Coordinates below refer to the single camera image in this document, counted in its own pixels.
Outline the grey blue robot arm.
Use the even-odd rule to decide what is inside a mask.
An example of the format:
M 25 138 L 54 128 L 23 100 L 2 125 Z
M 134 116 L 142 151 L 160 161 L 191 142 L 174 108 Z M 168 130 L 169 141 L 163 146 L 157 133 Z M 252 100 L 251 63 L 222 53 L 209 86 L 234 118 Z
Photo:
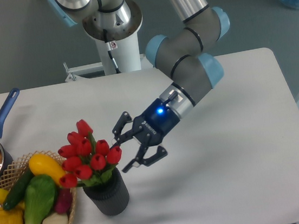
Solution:
M 103 70 L 106 75 L 138 71 L 146 58 L 172 81 L 141 115 L 123 113 L 113 128 L 114 143 L 135 138 L 139 150 L 125 167 L 150 166 L 167 155 L 164 137 L 222 79 L 224 70 L 206 50 L 221 39 L 230 20 L 206 0 L 170 0 L 184 29 L 174 38 L 152 38 L 144 53 L 138 48 L 142 13 L 132 0 L 47 0 L 67 26 L 81 24 L 101 62 L 67 69 L 69 76 Z

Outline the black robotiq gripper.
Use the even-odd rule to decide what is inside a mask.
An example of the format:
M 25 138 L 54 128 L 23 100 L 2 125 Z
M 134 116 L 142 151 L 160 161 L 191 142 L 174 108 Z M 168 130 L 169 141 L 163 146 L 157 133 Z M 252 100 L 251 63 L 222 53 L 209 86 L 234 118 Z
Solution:
M 157 146 L 157 151 L 151 157 L 145 158 L 149 146 L 156 146 L 163 138 L 179 123 L 179 117 L 171 108 L 164 105 L 161 99 L 156 99 L 144 112 L 132 120 L 128 112 L 124 111 L 113 127 L 114 140 L 111 148 L 120 146 L 122 143 L 135 137 L 141 144 L 147 142 L 148 146 L 141 145 L 134 159 L 122 170 L 127 173 L 132 167 L 144 165 L 151 166 L 168 155 L 163 146 Z M 132 123 L 132 129 L 122 132 L 126 124 Z

